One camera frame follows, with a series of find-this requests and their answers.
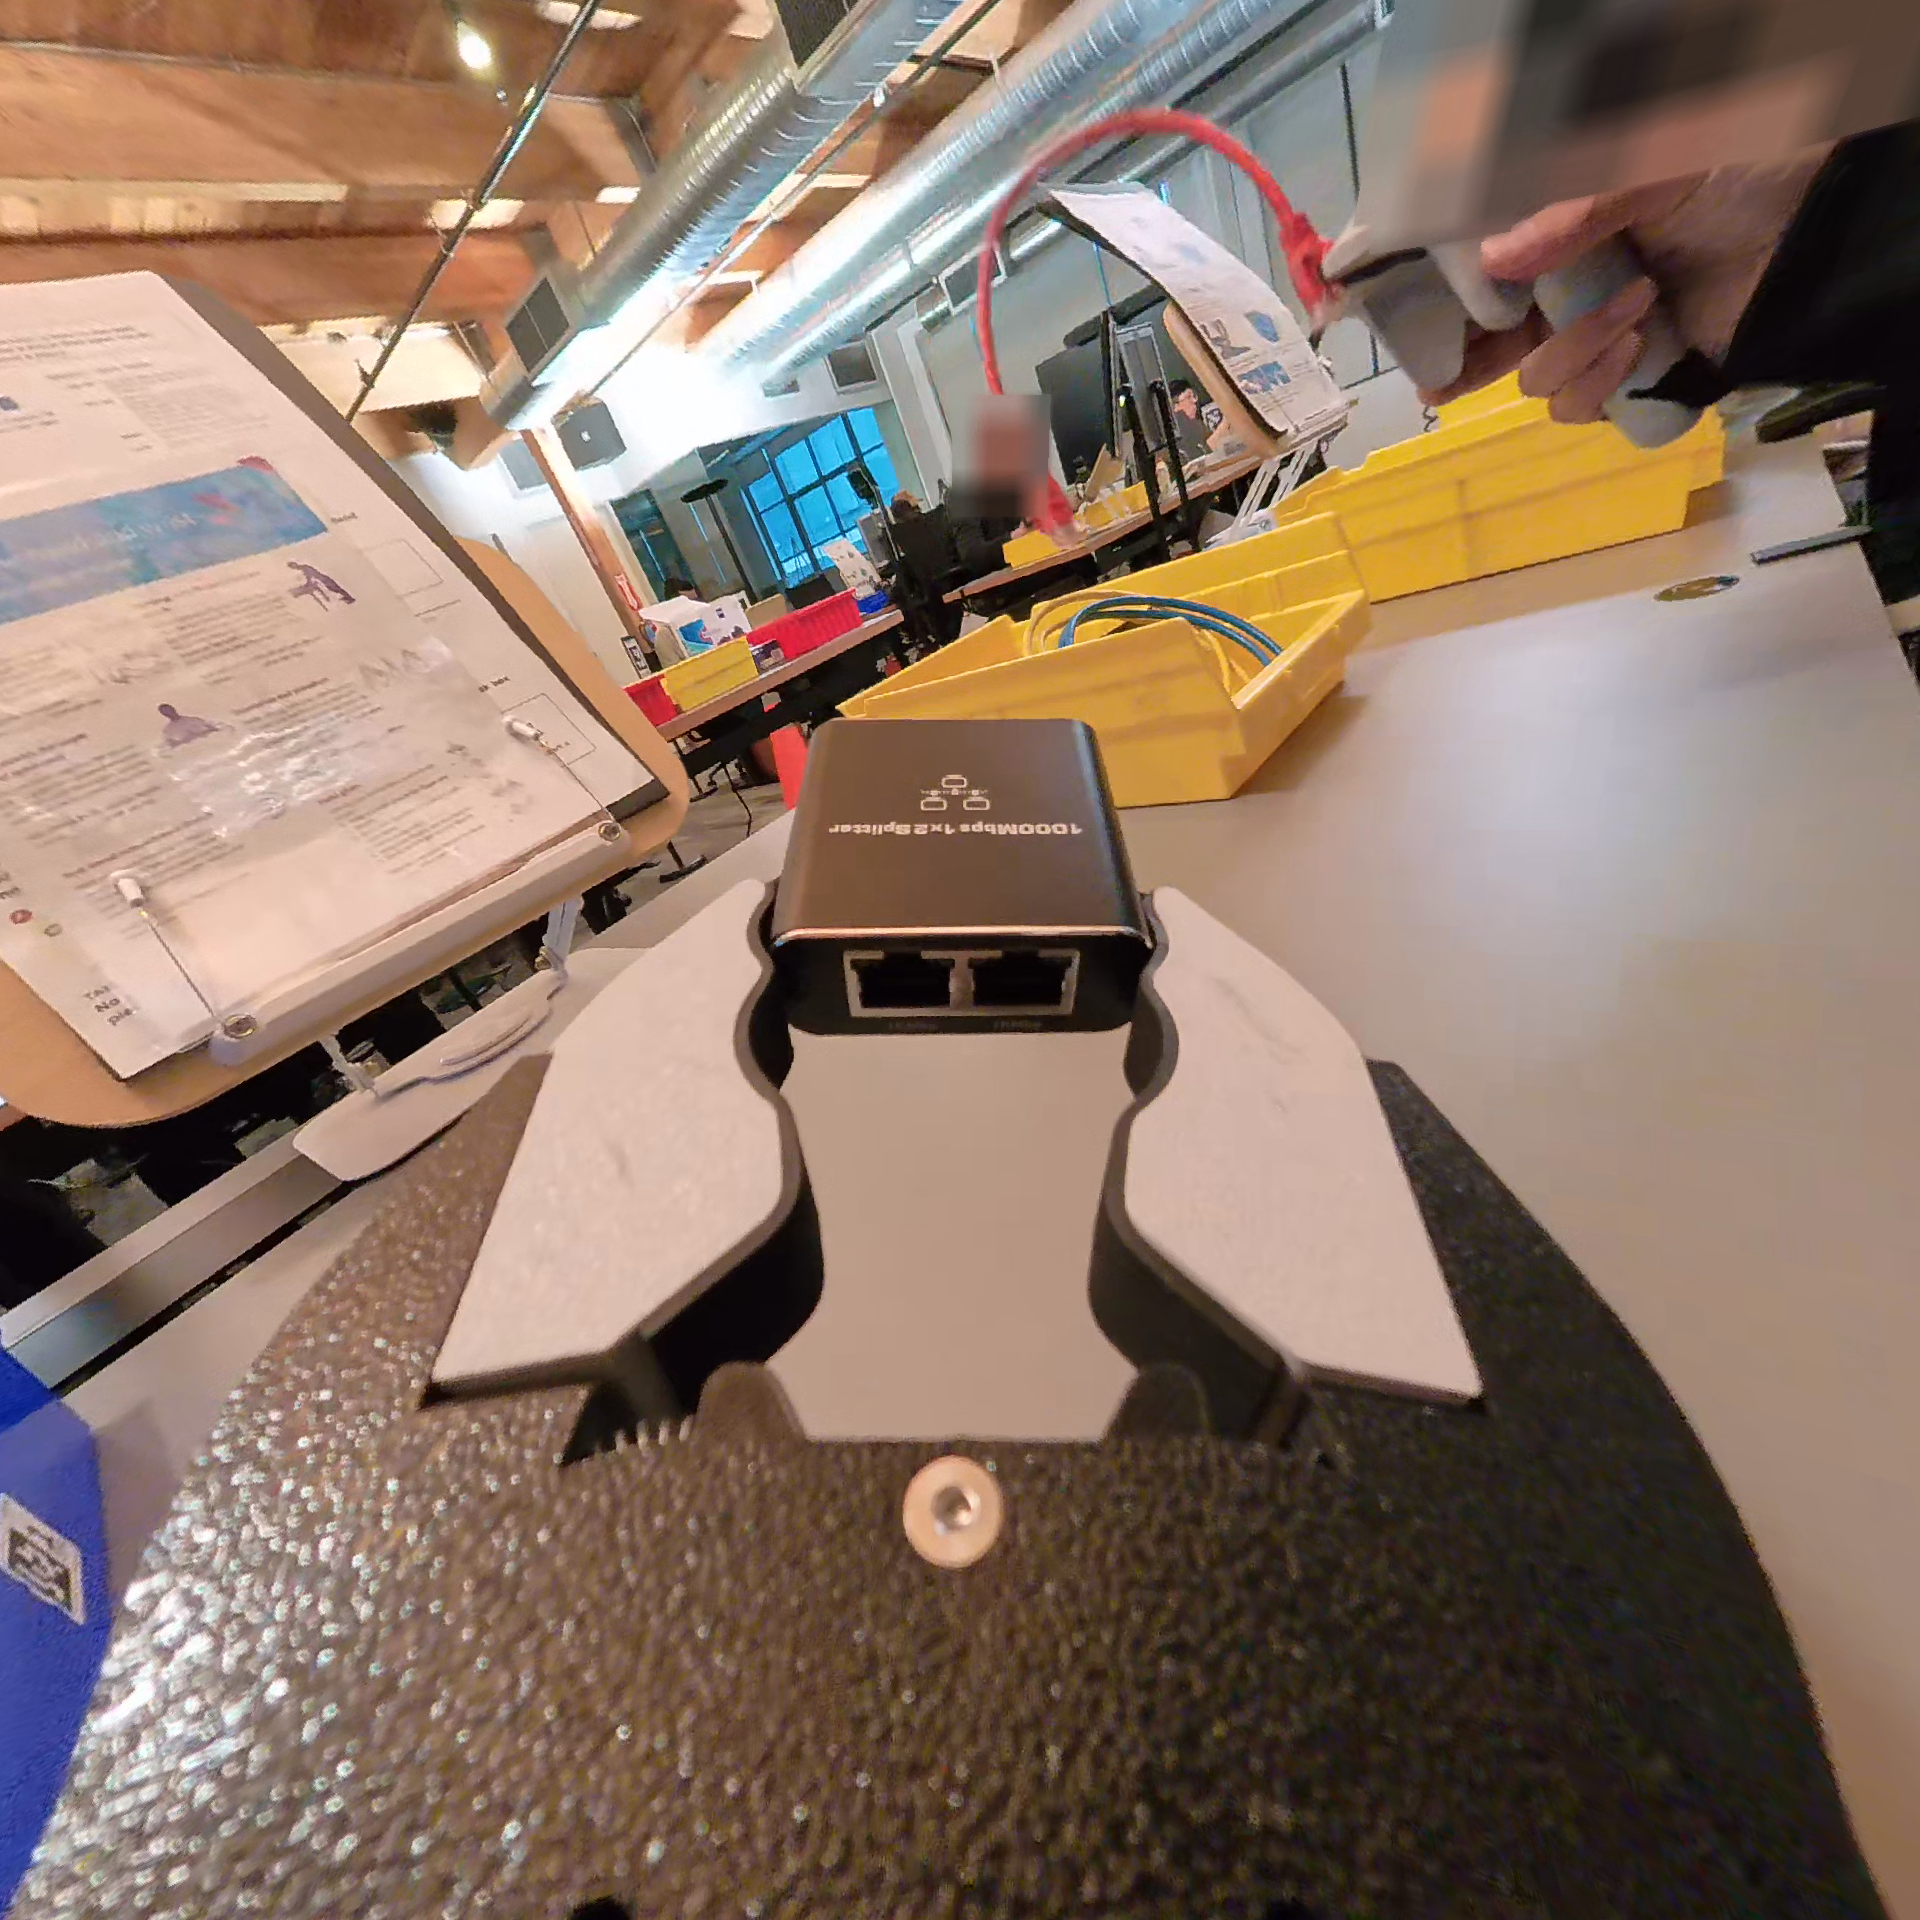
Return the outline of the instruction sheet document stand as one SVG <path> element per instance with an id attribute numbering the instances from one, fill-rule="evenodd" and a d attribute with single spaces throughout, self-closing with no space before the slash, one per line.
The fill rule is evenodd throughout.
<path id="1" fill-rule="evenodd" d="M 1280 445 L 1327 441 L 1352 404 L 1286 300 L 1142 183 L 1055 185 L 1049 205 L 1143 277 L 1191 335 L 1195 369 Z"/>
<path id="2" fill-rule="evenodd" d="M 681 757 L 212 292 L 4 285 L 4 1106 L 131 1129 L 689 813 Z"/>

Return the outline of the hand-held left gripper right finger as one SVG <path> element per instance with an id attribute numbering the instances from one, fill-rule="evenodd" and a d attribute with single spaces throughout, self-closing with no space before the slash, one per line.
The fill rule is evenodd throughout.
<path id="1" fill-rule="evenodd" d="M 1147 897 L 1090 1310 L 1200 1433 L 1278 1445 L 1314 1386 L 1468 1407 L 1482 1369 L 1352 1033 L 1174 887 Z"/>

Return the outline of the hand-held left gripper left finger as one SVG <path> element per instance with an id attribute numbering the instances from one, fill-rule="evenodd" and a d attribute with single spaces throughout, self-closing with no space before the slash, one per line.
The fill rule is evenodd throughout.
<path id="1" fill-rule="evenodd" d="M 772 894 L 729 887 L 552 1049 L 434 1360 L 439 1398 L 604 1384 L 632 1409 L 695 1409 L 714 1374 L 769 1362 L 818 1306 Z"/>

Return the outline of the person's right forearm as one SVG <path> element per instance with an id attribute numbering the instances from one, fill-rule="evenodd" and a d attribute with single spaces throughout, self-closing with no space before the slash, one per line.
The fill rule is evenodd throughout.
<path id="1" fill-rule="evenodd" d="M 1735 389 L 1916 393 L 1918 124 L 1842 138 L 1748 300 L 1721 369 Z"/>

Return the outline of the grey desk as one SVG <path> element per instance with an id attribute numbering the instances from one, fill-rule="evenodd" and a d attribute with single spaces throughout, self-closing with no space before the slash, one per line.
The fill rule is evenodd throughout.
<path id="1" fill-rule="evenodd" d="M 1136 874 L 1265 948 L 1472 1143 L 1651 1354 L 1742 1509 L 1892 1914 L 1916 1914 L 1916 685 L 1822 445 L 1681 534 L 1377 612 L 1234 801 Z M 1652 594 L 1732 572 L 1732 592 Z M 1120 1036 L 799 1039 L 809 1430 L 1082 1438 Z M 220 1405 L 396 1190 L 323 1205 L 95 1377 L 122 1592 Z"/>

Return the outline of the blue plastic bin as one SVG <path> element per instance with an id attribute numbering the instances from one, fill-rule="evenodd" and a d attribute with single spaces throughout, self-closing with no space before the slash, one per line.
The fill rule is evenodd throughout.
<path id="1" fill-rule="evenodd" d="M 113 1621 L 106 1495 L 95 1430 L 2 1354 L 4 1655 L 98 1670 Z"/>

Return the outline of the person's right hand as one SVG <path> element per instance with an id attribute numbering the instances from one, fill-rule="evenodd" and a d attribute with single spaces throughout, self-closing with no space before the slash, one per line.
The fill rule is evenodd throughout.
<path id="1" fill-rule="evenodd" d="M 1822 141 L 1779 165 L 1719 166 L 1567 198 L 1486 234 L 1480 257 L 1492 279 L 1564 271 L 1614 238 L 1631 244 L 1641 273 L 1570 321 L 1532 310 L 1521 327 L 1474 332 L 1462 375 L 1447 386 L 1423 386 L 1423 401 L 1444 404 L 1516 375 L 1521 393 L 1545 399 L 1555 421 L 1596 423 L 1640 364 L 1655 310 L 1667 313 L 1686 346 L 1721 356 L 1834 148 Z"/>

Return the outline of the black network splitter box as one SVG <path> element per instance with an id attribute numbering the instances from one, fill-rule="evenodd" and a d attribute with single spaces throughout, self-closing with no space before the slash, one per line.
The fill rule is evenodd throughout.
<path id="1" fill-rule="evenodd" d="M 1087 721 L 839 717 L 763 942 L 817 1037 L 1112 1033 L 1158 935 Z"/>

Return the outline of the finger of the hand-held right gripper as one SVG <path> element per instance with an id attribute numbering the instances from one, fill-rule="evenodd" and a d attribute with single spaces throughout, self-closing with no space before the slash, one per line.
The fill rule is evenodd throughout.
<path id="1" fill-rule="evenodd" d="M 1328 247 L 1327 281 L 1415 386 L 1457 384 L 1470 337 L 1518 328 L 1535 306 L 1527 279 L 1483 269 L 1480 238 L 1392 247 L 1368 223 L 1348 223 Z"/>

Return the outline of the silver ventilation duct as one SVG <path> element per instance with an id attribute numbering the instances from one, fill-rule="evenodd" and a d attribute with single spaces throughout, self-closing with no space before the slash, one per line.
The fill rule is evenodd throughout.
<path id="1" fill-rule="evenodd" d="M 953 13 L 953 2 L 775 5 L 775 26 L 646 178 L 576 271 L 511 316 L 512 349 L 482 401 L 507 429 L 548 421 L 614 369 L 638 327 L 714 265 L 814 154 Z"/>

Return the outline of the yellow plastic bin with divider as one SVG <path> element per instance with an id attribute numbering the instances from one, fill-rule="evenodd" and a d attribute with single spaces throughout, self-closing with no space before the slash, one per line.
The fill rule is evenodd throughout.
<path id="1" fill-rule="evenodd" d="M 955 639 L 842 706 L 857 719 L 1065 717 L 1094 728 L 1126 809 L 1236 797 L 1336 695 L 1369 632 L 1361 592 L 1256 622 L 1266 661 L 1190 615 L 1106 622 L 1067 646 L 1024 652 L 1007 622 Z"/>

